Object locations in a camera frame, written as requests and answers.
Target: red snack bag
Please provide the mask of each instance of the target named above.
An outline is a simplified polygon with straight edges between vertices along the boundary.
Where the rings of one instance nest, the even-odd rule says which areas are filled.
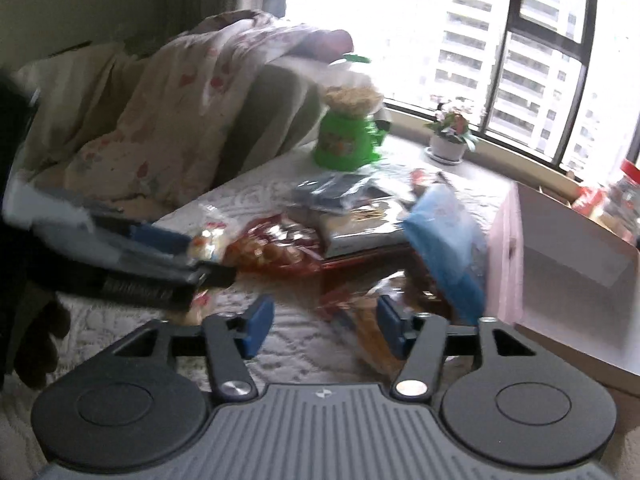
[[[321,269],[320,239],[315,230],[283,214],[249,222],[226,248],[224,264],[244,272],[279,278],[309,276]]]

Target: blue gripper pad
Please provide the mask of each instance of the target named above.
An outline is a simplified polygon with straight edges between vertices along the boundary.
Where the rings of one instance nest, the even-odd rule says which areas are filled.
[[[258,353],[260,346],[267,337],[273,324],[273,298],[268,295],[260,296],[244,311],[242,337],[237,339],[238,350],[243,359],[252,359]]]

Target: plastic jar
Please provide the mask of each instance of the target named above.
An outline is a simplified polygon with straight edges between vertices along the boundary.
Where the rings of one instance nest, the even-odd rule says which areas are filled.
[[[628,160],[607,189],[596,220],[623,240],[636,244],[640,221],[640,170]]]

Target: plastic bag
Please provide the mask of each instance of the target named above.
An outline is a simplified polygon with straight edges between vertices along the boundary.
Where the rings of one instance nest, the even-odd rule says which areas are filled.
[[[433,184],[402,222],[438,289],[466,322],[484,312],[486,240],[447,184]]]
[[[342,116],[364,118],[377,112],[384,99],[374,79],[370,59],[346,54],[329,65],[321,83],[322,98]]]
[[[238,237],[238,223],[212,205],[200,205],[203,212],[200,227],[191,232],[187,254],[199,260],[221,262],[228,245]]]
[[[407,313],[431,312],[451,318],[450,306],[436,290],[433,280],[420,262],[389,272],[389,266],[333,283],[321,298],[319,313],[331,322],[336,332],[378,373],[395,377],[403,361],[393,356],[380,332],[376,319],[378,298],[388,295]]]
[[[318,234],[283,214],[249,222],[226,248],[225,265],[280,278],[309,276],[321,268]]]
[[[172,312],[166,313],[166,318],[174,324],[197,326],[202,323],[207,316],[210,316],[216,311],[218,306],[216,296],[219,288],[208,288],[206,290],[199,291],[191,300],[191,305],[187,312]]]
[[[368,202],[371,176],[361,173],[323,173],[305,180],[291,192],[295,206],[333,214],[346,214]]]

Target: cardboard box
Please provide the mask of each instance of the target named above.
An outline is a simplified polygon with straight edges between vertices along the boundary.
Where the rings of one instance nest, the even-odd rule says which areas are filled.
[[[515,184],[489,234],[487,315],[640,397],[638,259],[610,231]]]

